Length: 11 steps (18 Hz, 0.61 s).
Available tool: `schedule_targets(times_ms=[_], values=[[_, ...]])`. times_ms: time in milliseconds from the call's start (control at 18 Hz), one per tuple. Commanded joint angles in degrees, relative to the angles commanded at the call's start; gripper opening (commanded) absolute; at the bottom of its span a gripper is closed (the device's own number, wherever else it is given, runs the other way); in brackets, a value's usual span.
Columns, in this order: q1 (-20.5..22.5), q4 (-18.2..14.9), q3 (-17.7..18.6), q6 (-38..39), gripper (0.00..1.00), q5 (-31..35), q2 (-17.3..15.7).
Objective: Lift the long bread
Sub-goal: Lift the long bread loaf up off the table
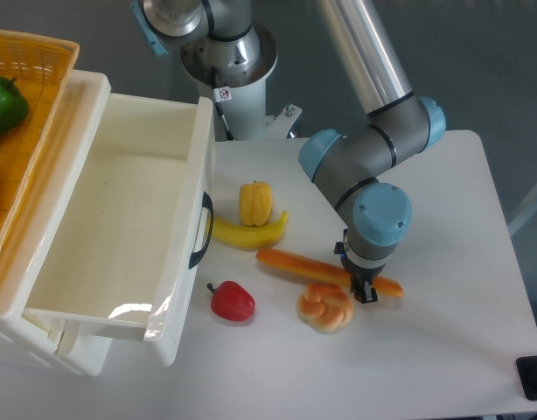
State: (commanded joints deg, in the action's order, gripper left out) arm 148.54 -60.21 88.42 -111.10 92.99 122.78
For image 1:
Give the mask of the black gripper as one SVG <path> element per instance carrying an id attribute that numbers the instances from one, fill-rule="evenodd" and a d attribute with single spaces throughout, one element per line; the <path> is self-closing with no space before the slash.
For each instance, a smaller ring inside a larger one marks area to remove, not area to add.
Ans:
<path id="1" fill-rule="evenodd" d="M 340 259 L 345 271 L 352 278 L 350 292 L 354 298 L 362 304 L 377 302 L 378 294 L 373 280 L 387 264 L 387 258 L 370 260 L 357 254 L 342 254 Z"/>

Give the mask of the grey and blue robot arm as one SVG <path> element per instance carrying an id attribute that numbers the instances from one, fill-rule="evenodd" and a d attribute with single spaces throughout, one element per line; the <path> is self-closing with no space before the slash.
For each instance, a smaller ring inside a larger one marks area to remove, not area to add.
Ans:
<path id="1" fill-rule="evenodd" d="M 357 136 L 319 131 L 298 160 L 345 223 L 335 251 L 353 295 L 372 303 L 375 279 L 412 217 L 407 194 L 379 176 L 440 140 L 446 121 L 433 100 L 415 97 L 372 2 L 317 6 L 368 124 Z M 268 138 L 275 124 L 266 116 L 266 80 L 277 50 L 249 1 L 135 1 L 131 9 L 155 53 L 180 41 L 185 71 L 213 101 L 217 140 Z"/>

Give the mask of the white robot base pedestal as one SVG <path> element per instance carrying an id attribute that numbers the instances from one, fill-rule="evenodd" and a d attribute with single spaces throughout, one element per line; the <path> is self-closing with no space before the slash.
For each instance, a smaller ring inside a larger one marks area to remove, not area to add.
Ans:
<path id="1" fill-rule="evenodd" d="M 185 71 L 199 94 L 213 102 L 218 141 L 280 139 L 293 136 L 302 109 L 292 103 L 269 115 L 267 79 L 275 70 L 278 51 L 271 33 L 254 23 L 233 40 L 206 36 L 182 47 Z"/>

